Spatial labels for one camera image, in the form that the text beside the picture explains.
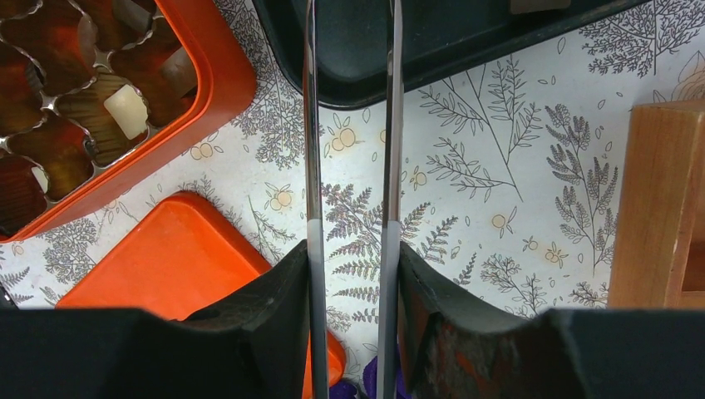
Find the metal tongs white handle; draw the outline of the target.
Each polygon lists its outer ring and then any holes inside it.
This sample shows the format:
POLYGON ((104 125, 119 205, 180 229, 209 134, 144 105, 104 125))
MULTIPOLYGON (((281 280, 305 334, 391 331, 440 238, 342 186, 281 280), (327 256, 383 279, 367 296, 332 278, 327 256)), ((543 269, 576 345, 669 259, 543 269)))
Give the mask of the metal tongs white handle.
MULTIPOLYGON (((303 37, 303 123, 307 202, 307 254, 310 272, 310 338, 313 395, 327 398, 328 348, 323 243, 322 179, 318 124, 316 3, 306 5, 303 37)), ((401 156, 403 132, 402 2, 387 4, 387 138, 378 325, 377 390, 379 398, 397 395, 397 293, 401 253, 401 156)))

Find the orange chocolate box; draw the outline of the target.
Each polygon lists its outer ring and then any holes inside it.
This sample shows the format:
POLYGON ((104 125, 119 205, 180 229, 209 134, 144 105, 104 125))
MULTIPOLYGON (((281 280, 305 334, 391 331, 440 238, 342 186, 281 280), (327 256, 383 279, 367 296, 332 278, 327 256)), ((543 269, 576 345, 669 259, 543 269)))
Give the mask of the orange chocolate box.
POLYGON ((1 240, 92 213, 242 113, 256 75, 211 1, 1 4, 1 240), (147 106, 128 140, 103 102, 147 106))

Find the white chocolate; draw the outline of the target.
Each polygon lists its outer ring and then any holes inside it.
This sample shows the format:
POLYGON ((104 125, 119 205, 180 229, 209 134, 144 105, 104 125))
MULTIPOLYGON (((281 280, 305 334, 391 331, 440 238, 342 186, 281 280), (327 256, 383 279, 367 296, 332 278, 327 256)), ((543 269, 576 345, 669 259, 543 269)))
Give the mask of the white chocolate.
POLYGON ((128 140, 147 130, 147 106, 133 86, 122 86, 106 98, 103 105, 128 140))

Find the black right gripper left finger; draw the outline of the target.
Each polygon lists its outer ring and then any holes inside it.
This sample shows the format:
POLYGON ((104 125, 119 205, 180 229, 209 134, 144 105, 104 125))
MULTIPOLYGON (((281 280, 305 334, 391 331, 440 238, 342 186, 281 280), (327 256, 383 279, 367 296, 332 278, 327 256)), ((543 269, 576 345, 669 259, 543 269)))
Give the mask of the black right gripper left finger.
POLYGON ((192 361, 196 398, 300 398, 309 337, 307 243, 185 325, 205 344, 192 361))

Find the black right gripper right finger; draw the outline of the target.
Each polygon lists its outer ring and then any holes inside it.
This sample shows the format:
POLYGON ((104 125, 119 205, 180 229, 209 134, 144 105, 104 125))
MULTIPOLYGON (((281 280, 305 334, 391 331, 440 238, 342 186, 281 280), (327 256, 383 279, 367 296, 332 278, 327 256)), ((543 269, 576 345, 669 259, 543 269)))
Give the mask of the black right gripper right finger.
POLYGON ((584 397, 558 312, 524 319, 496 308, 408 244, 398 278, 402 375, 413 397, 584 397))

